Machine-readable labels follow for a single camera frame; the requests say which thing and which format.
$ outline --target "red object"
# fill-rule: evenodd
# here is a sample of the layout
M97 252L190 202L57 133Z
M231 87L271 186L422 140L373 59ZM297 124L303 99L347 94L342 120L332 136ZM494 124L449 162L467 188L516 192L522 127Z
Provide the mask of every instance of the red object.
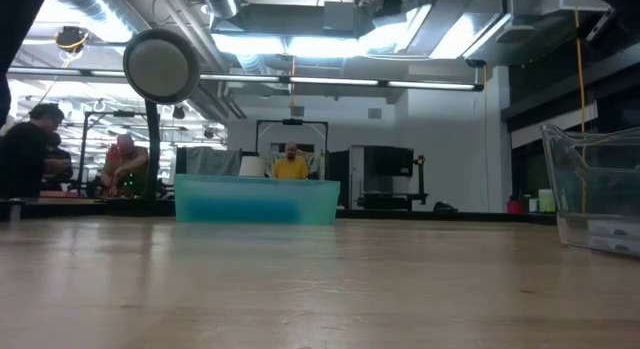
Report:
M507 203L507 213L509 214L522 214L524 212L524 206L517 200L511 200Z
M111 160L116 160L120 157L120 153L118 151L118 146L115 144L111 144L109 151L107 152L107 157Z

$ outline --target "black machine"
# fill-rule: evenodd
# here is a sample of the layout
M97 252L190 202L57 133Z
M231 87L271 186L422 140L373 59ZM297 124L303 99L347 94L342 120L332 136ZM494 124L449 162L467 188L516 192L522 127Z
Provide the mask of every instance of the black machine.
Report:
M341 182L339 204L346 209L412 210L413 202L426 204L424 156L414 159L412 149L352 146L330 154L331 180ZM414 166L418 166L418 193L408 193Z

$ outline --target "table surface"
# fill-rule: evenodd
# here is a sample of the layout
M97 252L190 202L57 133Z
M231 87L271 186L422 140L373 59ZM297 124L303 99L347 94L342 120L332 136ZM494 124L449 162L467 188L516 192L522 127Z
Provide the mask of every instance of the table surface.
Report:
M0 348L638 348L640 262L529 224L0 224Z

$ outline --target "transparent plastic bin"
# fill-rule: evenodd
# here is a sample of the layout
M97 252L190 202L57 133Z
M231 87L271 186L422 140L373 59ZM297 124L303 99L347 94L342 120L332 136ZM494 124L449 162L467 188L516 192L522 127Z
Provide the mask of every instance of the transparent plastic bin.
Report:
M640 129L565 133L542 125L563 244L640 256Z
M340 183L211 175L176 175L179 222L329 225Z

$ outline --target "person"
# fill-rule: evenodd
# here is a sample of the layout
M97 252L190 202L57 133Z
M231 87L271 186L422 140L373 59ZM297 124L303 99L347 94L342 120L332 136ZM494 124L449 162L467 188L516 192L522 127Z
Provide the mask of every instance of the person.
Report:
M62 143L60 135L58 133L51 133L48 135L49 143L47 144L47 159L60 159L67 163L71 163L71 154L58 148ZM61 173L45 174L46 182L42 186L42 190L54 190L61 191L62 186L60 183L69 182L73 176L73 168L71 165L67 166L67 169Z
M307 179L309 168L307 161L298 156L298 146L295 143L287 143L285 146L285 158L276 162L273 166L273 177L276 179Z
M14 125L0 147L0 197L38 198L44 174L68 170L63 159L47 158L48 135L58 129L64 113L57 104L38 104L30 120Z
M142 195L148 163L147 149L136 146L129 134L118 135L117 144L109 149L102 168L102 184L107 188L107 195Z

